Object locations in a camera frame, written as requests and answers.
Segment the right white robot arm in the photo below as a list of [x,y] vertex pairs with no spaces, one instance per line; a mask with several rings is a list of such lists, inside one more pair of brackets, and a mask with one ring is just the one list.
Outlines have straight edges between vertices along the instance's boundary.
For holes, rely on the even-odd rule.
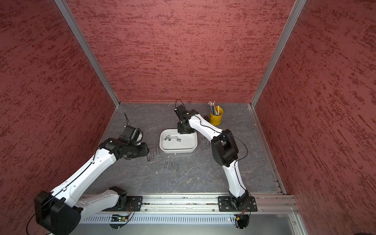
[[176,114],[179,118],[178,133],[199,132],[211,141],[213,158],[223,168],[228,181],[231,206],[236,211],[240,211],[249,201],[250,193],[240,175],[236,137],[230,130],[222,130],[210,124],[195,110]]

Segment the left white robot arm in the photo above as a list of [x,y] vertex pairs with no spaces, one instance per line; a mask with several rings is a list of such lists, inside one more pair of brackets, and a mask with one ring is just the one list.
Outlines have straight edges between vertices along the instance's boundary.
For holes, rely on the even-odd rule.
[[103,193],[81,200],[86,189],[112,164],[121,158],[133,159],[149,154],[145,142],[124,143],[109,138],[101,143],[78,171],[51,192],[41,191],[34,199],[36,223],[54,235],[68,235],[86,218],[114,208],[134,215],[140,211],[142,197],[127,196],[119,187],[110,187]]

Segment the white plastic storage box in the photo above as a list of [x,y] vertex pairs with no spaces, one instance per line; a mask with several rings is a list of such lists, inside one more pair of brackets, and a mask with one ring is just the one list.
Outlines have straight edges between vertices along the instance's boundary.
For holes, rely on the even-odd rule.
[[166,154],[192,153],[197,146],[196,133],[179,134],[177,129],[166,129],[160,135],[159,148]]

